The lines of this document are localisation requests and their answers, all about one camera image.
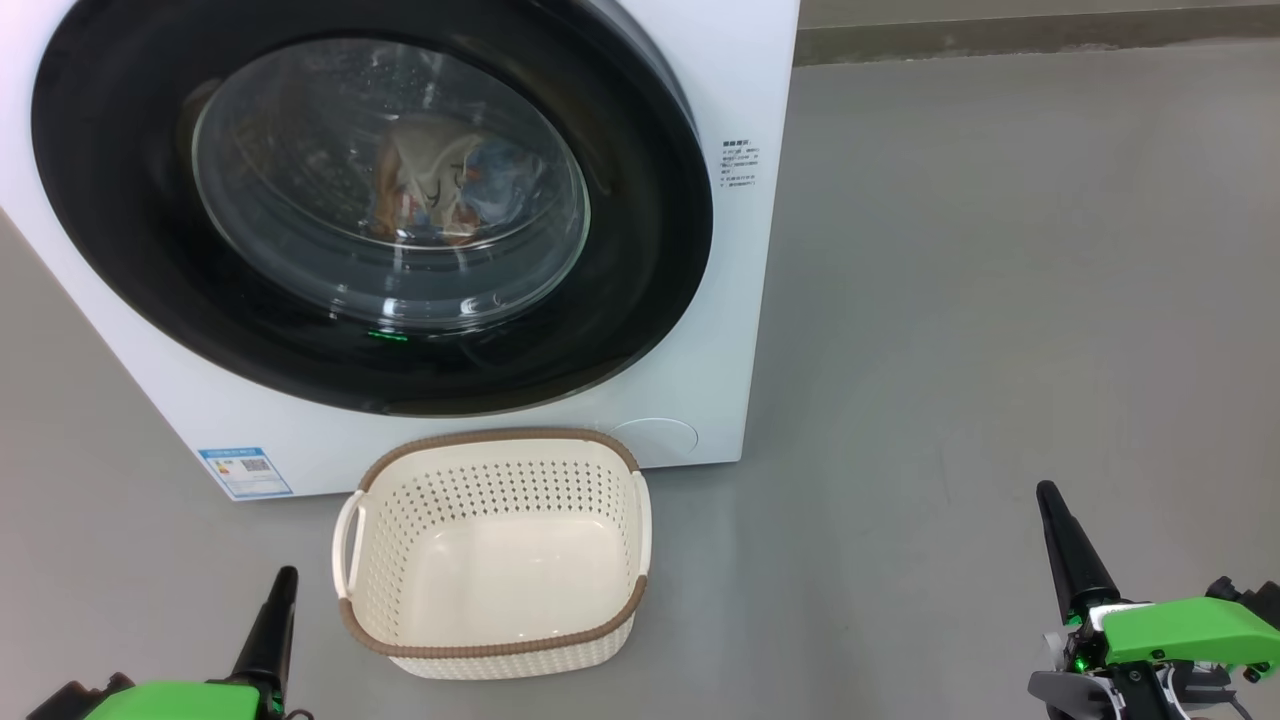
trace plastic basket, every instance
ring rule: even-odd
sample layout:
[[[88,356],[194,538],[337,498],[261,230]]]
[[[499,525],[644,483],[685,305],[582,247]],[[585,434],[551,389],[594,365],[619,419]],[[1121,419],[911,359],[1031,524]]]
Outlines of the plastic basket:
[[[415,675],[564,673],[626,642],[650,539],[644,477],[605,434],[429,438],[383,456],[343,505],[334,587],[351,634]]]

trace glass door window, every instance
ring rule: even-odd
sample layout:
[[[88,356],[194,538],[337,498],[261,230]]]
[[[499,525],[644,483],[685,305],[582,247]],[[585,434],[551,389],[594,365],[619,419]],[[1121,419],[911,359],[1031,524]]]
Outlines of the glass door window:
[[[189,111],[200,197],[236,252],[389,333],[527,310],[589,232],[582,172],[556,128],[448,55],[303,42],[202,88]]]

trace cable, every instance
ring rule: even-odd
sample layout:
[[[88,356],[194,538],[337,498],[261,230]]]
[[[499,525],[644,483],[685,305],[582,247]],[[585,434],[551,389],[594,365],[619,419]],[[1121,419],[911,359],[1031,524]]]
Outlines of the cable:
[[[1231,707],[1234,707],[1235,711],[1240,714],[1240,717],[1243,717],[1244,720],[1253,720],[1253,716],[1249,715],[1249,711],[1245,710],[1243,705],[1240,705],[1239,700],[1236,700],[1236,698],[1233,697],[1228,702],[1230,702]]]

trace washing machine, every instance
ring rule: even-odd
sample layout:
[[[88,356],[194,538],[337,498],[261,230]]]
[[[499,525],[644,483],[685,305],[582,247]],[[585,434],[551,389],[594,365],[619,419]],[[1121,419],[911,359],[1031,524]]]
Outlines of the washing machine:
[[[5,3],[0,209],[234,500],[492,428],[733,461],[796,15]]]

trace gray floor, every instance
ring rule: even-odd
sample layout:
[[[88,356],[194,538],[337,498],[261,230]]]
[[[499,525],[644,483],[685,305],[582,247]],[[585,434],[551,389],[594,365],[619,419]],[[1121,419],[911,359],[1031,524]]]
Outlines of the gray floor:
[[[424,682],[338,623],[340,498],[232,505],[0,242],[0,715],[224,674],[302,571],[320,720],[1041,717],[1032,489],[1129,596],[1280,578],[1280,45],[799,70],[746,457],[654,473],[609,664]],[[1260,720],[1276,685],[1245,688]]]

